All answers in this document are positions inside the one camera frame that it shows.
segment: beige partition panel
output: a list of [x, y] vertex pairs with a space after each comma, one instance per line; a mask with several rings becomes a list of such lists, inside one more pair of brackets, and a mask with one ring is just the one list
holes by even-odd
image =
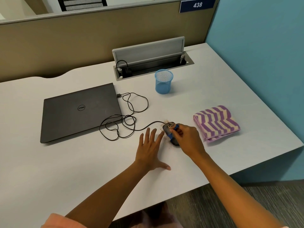
[[124, 46], [180, 36], [185, 46], [203, 43], [218, 1], [181, 14], [177, 1], [0, 25], [0, 81], [113, 61], [112, 49]]

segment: mesh cup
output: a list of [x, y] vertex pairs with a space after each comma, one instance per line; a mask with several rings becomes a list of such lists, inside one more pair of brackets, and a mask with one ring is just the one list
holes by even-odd
[[167, 94], [171, 89], [173, 73], [169, 70], [158, 70], [155, 73], [155, 90], [159, 94]]

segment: dell logo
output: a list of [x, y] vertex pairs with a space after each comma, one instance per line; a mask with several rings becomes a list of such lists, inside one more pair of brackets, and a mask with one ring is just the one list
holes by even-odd
[[85, 109], [85, 107], [86, 107], [85, 105], [80, 105], [80, 106], [78, 107], [78, 110], [79, 110], [79, 111], [82, 111], [82, 110]]

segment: folded towel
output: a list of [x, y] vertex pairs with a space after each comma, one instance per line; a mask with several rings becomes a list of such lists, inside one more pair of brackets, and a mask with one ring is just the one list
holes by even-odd
[[193, 119], [201, 128], [203, 138], [207, 142], [213, 142], [241, 129], [223, 105], [200, 111], [193, 115]]

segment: floor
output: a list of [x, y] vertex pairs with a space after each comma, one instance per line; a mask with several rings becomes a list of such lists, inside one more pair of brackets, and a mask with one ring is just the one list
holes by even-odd
[[[283, 224], [304, 227], [304, 181], [247, 186], [244, 189]], [[166, 201], [184, 228], [236, 227], [208, 184]], [[112, 222], [111, 228], [127, 228], [131, 216]]]

